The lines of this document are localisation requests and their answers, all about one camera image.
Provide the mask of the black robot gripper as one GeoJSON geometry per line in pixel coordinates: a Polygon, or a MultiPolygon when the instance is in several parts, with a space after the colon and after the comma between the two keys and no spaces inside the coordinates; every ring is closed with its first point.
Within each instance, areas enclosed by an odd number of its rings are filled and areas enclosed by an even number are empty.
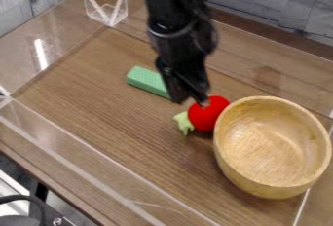
{"type": "Polygon", "coordinates": [[[180,27],[167,27],[149,19],[148,35],[169,100],[180,104],[192,98],[203,105],[210,89],[206,58],[218,43],[211,21],[198,19],[180,27]]]}

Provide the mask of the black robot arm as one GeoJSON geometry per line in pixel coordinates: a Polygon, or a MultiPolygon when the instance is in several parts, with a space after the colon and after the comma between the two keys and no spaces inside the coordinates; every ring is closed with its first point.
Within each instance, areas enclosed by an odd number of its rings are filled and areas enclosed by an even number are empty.
{"type": "Polygon", "coordinates": [[[208,102],[207,56],[218,44],[208,0],[144,0],[147,34],[169,100],[208,102]]]}

